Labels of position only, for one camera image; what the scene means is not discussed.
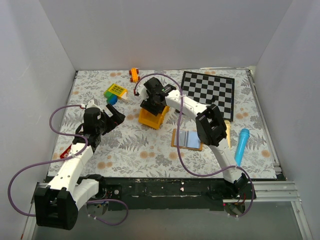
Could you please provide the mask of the tan leather card holder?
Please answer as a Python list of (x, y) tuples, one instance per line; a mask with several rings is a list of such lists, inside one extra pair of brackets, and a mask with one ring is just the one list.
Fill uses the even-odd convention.
[(202, 151), (203, 144), (201, 143), (196, 131), (180, 130), (175, 128), (172, 133), (171, 146), (177, 146), (177, 134), (179, 135), (179, 147), (195, 151)]

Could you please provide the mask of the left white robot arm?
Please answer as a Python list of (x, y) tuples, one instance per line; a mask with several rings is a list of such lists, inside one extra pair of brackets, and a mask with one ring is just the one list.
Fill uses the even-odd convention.
[(78, 212), (90, 198), (101, 200), (106, 187), (100, 183), (100, 175), (88, 176), (80, 183), (78, 179), (86, 163), (94, 155), (101, 137), (125, 120), (125, 115), (107, 104), (108, 115), (93, 100), (84, 107), (83, 122), (75, 130), (68, 156), (56, 174), (34, 194), (36, 223), (41, 227), (71, 230)]

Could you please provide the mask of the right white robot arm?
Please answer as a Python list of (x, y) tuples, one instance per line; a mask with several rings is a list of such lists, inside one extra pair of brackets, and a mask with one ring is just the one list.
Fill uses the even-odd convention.
[(138, 82), (133, 92), (135, 96), (143, 99), (140, 107), (153, 115), (158, 114), (164, 107), (170, 107), (193, 120), (199, 140), (211, 149), (221, 168), (227, 195), (232, 199), (243, 195), (248, 177), (237, 166), (229, 149), (227, 126), (218, 106), (198, 103), (183, 94), (178, 84), (164, 86), (156, 77), (143, 84)]

